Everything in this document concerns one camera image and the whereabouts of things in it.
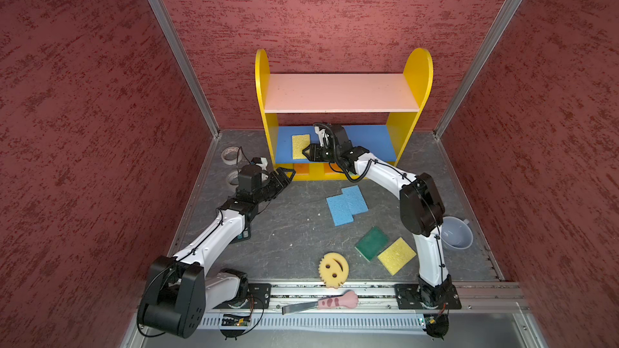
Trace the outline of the orange sponge front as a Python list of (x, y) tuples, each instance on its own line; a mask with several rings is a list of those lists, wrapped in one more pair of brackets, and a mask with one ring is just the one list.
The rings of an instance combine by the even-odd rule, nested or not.
[(341, 169), (339, 168), (339, 166), (337, 164), (324, 164), (324, 172), (327, 175), (331, 175), (331, 174), (340, 174)]

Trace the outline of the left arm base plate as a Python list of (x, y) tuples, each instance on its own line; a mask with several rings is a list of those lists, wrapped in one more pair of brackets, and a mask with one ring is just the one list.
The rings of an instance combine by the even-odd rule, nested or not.
[(267, 309), (270, 304), (272, 292), (271, 284), (250, 283), (245, 298), (227, 301), (224, 309)]

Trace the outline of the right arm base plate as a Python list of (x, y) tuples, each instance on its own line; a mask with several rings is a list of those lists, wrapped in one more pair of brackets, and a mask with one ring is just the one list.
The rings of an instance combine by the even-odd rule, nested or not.
[(462, 304), (456, 287), (451, 283), (431, 287), (427, 285), (396, 284), (393, 286), (400, 310), (460, 310)]

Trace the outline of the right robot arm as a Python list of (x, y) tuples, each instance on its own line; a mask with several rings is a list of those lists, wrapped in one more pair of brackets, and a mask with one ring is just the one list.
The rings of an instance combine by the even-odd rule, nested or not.
[(398, 199), (401, 223), (414, 236), (419, 257), (419, 300), (427, 309), (445, 306), (453, 284), (441, 240), (445, 206), (433, 178), (405, 172), (353, 145), (340, 125), (319, 122), (314, 130), (319, 141), (302, 151), (308, 161), (336, 164), (349, 182), (371, 180)]

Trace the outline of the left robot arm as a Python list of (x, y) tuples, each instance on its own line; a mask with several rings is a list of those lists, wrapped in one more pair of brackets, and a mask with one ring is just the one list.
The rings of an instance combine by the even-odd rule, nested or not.
[(186, 248), (172, 257), (160, 256), (150, 266), (136, 315), (138, 330), (148, 327), (158, 335), (188, 338), (206, 311), (226, 302), (244, 301), (248, 278), (235, 269), (207, 273), (217, 258), (248, 229), (260, 204), (274, 200), (293, 181), (293, 169), (267, 172), (247, 164), (238, 174), (235, 194), (216, 210), (214, 222)]

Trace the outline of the dark green sponge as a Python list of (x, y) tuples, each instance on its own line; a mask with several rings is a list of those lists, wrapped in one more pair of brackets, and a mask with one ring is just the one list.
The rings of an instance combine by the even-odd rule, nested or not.
[(371, 262), (387, 247), (388, 242), (388, 236), (380, 228), (372, 227), (355, 248), (366, 261)]

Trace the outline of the orange sponge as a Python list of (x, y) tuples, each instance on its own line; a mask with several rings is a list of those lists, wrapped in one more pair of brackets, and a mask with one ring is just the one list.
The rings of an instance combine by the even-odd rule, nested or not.
[(294, 164), (293, 169), (298, 176), (308, 176), (310, 174), (309, 164)]
[(331, 175), (331, 174), (340, 174), (341, 169), (339, 168), (339, 166), (337, 164), (324, 164), (324, 172), (327, 175)]

